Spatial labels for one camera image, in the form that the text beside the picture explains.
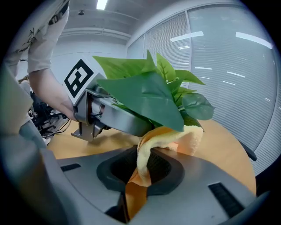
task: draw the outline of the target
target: window blind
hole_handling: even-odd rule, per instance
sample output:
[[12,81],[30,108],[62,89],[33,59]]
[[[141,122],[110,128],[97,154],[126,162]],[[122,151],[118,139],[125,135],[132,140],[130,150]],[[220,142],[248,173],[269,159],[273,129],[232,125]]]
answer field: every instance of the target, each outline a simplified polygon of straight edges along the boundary
[[203,33],[191,38],[191,71],[206,84],[190,83],[189,88],[205,95],[216,107],[213,119],[254,151],[276,100],[272,45],[248,10],[205,7],[188,16],[191,32]]
[[146,58],[148,49],[155,64],[157,63],[156,53],[159,53],[168,60],[174,69],[190,70],[190,38],[173,40],[173,38],[186,35],[188,32],[185,13],[158,24],[145,34],[144,58]]
[[277,66],[277,71],[279,71],[277,102],[269,127],[255,151],[257,161],[251,161],[255,175],[258,175],[268,168],[281,154],[281,65],[279,54],[275,55],[274,61]]
[[144,34],[128,47],[127,58],[143,58]]

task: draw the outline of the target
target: plant leaf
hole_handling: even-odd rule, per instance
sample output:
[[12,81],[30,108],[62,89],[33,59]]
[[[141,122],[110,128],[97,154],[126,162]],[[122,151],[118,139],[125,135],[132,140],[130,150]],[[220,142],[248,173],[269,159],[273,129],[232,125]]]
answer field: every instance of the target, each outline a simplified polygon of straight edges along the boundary
[[189,116],[186,111],[182,110],[180,111],[181,116],[184,119],[184,125],[186,126],[197,126],[197,127],[202,127],[201,124],[198,122],[197,119],[192,118]]
[[148,72],[118,80],[97,80],[97,83],[132,111],[183,131],[184,120],[159,74]]
[[175,80],[167,84],[168,89],[170,90],[172,95],[175,95],[178,92],[182,82],[183,82],[182,78],[176,78]]
[[153,58],[149,52],[149,50],[147,50],[147,57],[146,57],[146,62],[145,65],[141,71],[141,73],[145,73],[145,72],[150,72],[150,71],[156,71],[157,67],[154,64]]
[[189,94],[189,93],[192,93],[192,92],[195,92],[196,90],[192,90],[192,89],[188,89],[188,88],[185,88],[185,87],[179,87],[176,95],[179,96],[180,94],[184,95],[184,94]]
[[185,82],[192,82],[205,85],[200,79],[197,78],[193,73],[187,70],[175,70],[176,76],[182,78]]
[[172,65],[159,53],[157,53],[157,68],[161,72],[161,76],[165,82],[172,81],[176,78],[176,73]]
[[209,120],[214,114],[214,107],[199,93],[190,93],[183,96],[183,106],[187,114],[198,120]]
[[155,122],[154,120],[149,120],[149,122],[154,125],[154,128],[162,127],[163,126],[162,124],[159,124],[159,123]]
[[127,110],[130,110],[128,107],[124,106],[124,105],[119,105],[119,104],[116,104],[116,103],[112,103],[112,105],[115,105],[121,109],[127,109]]
[[179,87],[177,93],[174,95],[175,104],[177,107],[182,105],[183,95],[195,92],[196,90],[188,89],[185,87]]
[[108,58],[93,56],[101,65],[107,79],[121,79],[143,73],[146,59]]

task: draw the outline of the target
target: yellow cloth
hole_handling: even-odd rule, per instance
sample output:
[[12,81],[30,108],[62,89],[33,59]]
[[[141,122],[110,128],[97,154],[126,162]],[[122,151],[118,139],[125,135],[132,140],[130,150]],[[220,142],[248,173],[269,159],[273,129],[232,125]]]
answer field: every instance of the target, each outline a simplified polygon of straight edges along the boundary
[[184,126],[183,132],[174,131],[167,127],[158,127],[148,132],[142,137],[137,146],[137,168],[129,182],[145,187],[151,185],[147,169],[151,148],[167,148],[180,153],[194,155],[202,135],[203,129],[197,126]]

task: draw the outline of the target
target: human arm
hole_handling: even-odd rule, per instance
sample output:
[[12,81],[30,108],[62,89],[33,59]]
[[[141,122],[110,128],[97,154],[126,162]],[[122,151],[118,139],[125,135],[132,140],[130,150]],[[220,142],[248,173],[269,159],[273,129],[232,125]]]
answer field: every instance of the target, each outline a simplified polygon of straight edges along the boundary
[[64,87],[57,81],[50,69],[53,49],[67,22],[68,11],[61,20],[43,27],[35,36],[28,53],[28,73],[30,86],[45,103],[75,120],[72,102]]
[[29,81],[32,90],[43,102],[65,114],[71,120],[76,120],[73,115],[72,102],[50,69],[29,73]]

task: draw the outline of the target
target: white sleeve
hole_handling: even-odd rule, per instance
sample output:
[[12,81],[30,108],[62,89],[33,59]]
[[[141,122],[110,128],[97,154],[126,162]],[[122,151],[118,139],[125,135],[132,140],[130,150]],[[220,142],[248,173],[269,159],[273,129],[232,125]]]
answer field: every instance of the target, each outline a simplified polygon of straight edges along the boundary
[[50,68],[53,49],[67,23],[68,15],[69,8],[58,22],[46,25],[36,34],[28,51],[28,73]]

